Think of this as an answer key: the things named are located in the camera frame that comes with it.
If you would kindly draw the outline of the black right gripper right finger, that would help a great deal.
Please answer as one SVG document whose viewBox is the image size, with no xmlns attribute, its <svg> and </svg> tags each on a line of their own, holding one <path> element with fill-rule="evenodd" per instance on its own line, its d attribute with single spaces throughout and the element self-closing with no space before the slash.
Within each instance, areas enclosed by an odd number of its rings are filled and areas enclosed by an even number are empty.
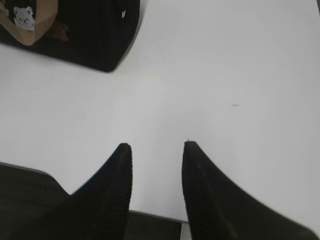
<svg viewBox="0 0 320 240">
<path fill-rule="evenodd" d="M 194 240 L 318 240 L 229 179 L 195 141 L 184 143 L 182 190 Z"/>
</svg>

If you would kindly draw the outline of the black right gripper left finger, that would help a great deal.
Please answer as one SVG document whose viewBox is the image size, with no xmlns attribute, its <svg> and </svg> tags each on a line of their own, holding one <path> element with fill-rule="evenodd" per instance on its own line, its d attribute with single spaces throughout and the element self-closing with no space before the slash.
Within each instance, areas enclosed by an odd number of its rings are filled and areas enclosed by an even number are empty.
<svg viewBox="0 0 320 240">
<path fill-rule="evenodd" d="M 122 240 L 132 195 L 132 149 L 121 143 L 102 167 L 54 211 L 55 240 Z"/>
</svg>

